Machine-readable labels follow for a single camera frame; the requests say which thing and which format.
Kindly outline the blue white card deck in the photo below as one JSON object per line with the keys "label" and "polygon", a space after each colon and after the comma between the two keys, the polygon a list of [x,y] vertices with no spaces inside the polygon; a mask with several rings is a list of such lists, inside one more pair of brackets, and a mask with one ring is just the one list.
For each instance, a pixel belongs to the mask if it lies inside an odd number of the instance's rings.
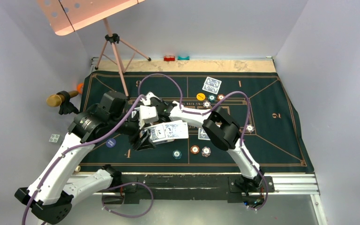
{"label": "blue white card deck", "polygon": [[188,123],[182,120],[156,124],[144,129],[149,131],[149,139],[154,144],[161,144],[174,141],[176,139],[188,139]]}

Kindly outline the purple small blind button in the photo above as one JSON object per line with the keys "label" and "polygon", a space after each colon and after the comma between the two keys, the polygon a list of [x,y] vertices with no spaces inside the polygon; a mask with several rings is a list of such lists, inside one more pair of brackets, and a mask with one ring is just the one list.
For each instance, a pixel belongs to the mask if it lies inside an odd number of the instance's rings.
{"label": "purple small blind button", "polygon": [[109,138],[105,144],[108,148],[113,148],[116,145],[116,140],[115,138]]}

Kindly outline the yellow big blind button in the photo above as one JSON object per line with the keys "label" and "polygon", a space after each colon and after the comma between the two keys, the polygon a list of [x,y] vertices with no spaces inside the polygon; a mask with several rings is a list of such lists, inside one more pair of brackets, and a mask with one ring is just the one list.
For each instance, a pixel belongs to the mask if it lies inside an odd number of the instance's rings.
{"label": "yellow big blind button", "polygon": [[205,101],[206,95],[204,93],[197,93],[196,99],[199,101]]}

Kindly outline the blue playing card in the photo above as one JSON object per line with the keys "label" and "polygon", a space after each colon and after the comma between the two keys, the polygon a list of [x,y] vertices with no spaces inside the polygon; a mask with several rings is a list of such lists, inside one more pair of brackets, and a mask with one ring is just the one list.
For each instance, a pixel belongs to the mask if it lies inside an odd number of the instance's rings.
{"label": "blue playing card", "polygon": [[199,140],[210,140],[207,133],[204,131],[203,128],[198,128],[198,139]]}
{"label": "blue playing card", "polygon": [[217,95],[221,84],[221,80],[207,76],[203,83],[202,90]]}

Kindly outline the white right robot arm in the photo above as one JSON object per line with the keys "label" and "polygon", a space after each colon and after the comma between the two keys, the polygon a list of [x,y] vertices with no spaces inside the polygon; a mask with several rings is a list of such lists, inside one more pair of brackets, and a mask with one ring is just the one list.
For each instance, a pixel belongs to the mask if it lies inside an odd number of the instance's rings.
{"label": "white right robot arm", "polygon": [[158,121],[173,122],[180,120],[193,127],[202,128],[212,144],[216,148],[227,152],[236,163],[246,188],[255,191],[263,184],[266,185],[267,181],[264,172],[260,169],[260,165],[253,159],[244,143],[250,109],[247,109],[244,129],[240,131],[240,125],[236,120],[225,109],[220,107],[220,104],[227,97],[238,93],[241,92],[231,92],[211,109],[191,109],[184,107],[181,102],[177,101],[169,104],[152,92],[142,96],[141,102],[143,106],[156,108],[155,112],[159,118]]}

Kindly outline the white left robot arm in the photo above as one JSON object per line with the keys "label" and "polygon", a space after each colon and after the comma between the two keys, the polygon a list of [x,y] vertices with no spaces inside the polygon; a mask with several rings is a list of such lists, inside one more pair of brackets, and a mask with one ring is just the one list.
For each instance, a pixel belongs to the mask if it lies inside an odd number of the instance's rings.
{"label": "white left robot arm", "polygon": [[115,91],[105,93],[98,104],[76,115],[57,153],[41,175],[29,186],[21,187],[15,197],[43,224],[61,222],[73,206],[100,190],[110,192],[123,187],[122,174],[111,165],[104,165],[94,174],[68,184],[68,179],[95,145],[113,133],[128,135],[134,148],[147,142],[141,130],[148,115],[158,119],[152,102],[153,93],[140,95],[128,105],[127,97]]}

